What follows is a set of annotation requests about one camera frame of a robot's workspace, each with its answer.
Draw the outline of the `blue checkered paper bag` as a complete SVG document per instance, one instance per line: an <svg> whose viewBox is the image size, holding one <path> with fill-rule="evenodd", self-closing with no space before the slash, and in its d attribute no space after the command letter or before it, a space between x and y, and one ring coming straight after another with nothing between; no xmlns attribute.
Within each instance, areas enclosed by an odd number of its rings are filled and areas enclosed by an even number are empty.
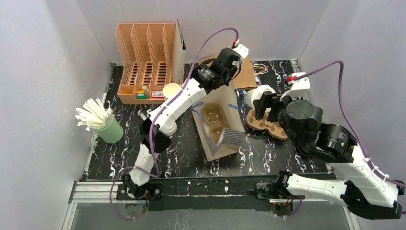
<svg viewBox="0 0 406 230"><path fill-rule="evenodd" d="M246 130L232 83L211 91L191 109L207 161L238 152Z"/></svg>

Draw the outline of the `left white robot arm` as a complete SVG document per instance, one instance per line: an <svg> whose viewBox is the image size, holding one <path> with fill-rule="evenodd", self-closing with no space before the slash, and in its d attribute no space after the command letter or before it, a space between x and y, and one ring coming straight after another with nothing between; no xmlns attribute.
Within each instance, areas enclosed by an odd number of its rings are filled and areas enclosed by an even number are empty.
<svg viewBox="0 0 406 230"><path fill-rule="evenodd" d="M220 51L211 65L206 61L192 65L187 79L176 94L147 115L140 114L139 131L143 136L139 152L130 173L122 180L128 191L139 200L146 197L143 187L150 178L152 168L159 169L157 156L171 145L176 120L197 101L222 86L229 86L234 76L241 72L249 49L242 44Z"/></svg>

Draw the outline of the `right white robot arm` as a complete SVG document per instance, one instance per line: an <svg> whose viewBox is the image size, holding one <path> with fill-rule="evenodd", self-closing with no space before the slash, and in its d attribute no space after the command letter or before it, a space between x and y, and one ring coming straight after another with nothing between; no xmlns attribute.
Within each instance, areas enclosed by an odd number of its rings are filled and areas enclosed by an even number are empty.
<svg viewBox="0 0 406 230"><path fill-rule="evenodd" d="M343 126L324 123L320 107L271 91L264 91L249 105L257 119L267 115L268 121L278 123L302 157L322 160L342 176L341 180L327 181L281 171L273 183L260 190L261 196L309 196L339 204L364 219L401 218L397 199L405 192L404 183L380 178L357 139Z"/></svg>

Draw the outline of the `brown pulp cup carrier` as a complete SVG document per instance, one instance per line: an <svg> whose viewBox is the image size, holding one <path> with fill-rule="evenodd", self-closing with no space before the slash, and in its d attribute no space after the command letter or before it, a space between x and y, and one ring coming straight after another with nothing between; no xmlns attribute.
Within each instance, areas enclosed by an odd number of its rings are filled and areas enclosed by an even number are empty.
<svg viewBox="0 0 406 230"><path fill-rule="evenodd" d="M246 125L254 130L267 131L272 137L286 140L288 137L278 122L268 121L268 113L262 119L255 118L255 110L251 109L246 115Z"/></svg>

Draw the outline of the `stack of white cup lids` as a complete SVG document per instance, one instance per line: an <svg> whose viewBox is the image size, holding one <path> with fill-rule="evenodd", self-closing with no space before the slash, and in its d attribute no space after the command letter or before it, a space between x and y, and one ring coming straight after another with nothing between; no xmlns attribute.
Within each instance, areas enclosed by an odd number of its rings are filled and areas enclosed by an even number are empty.
<svg viewBox="0 0 406 230"><path fill-rule="evenodd" d="M174 123L166 126L165 134L167 136L173 136L176 131L177 131L177 124L174 122Z"/></svg>

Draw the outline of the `stack of white paper cups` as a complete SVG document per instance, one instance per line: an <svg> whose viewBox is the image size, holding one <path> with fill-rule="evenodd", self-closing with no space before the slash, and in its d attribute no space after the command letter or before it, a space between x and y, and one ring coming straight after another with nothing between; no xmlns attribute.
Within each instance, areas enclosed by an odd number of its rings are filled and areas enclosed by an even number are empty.
<svg viewBox="0 0 406 230"><path fill-rule="evenodd" d="M165 100L173 97L174 95L177 94L177 92L181 89L181 86L177 83L169 83L164 86L162 89L162 94L165 98Z"/></svg>

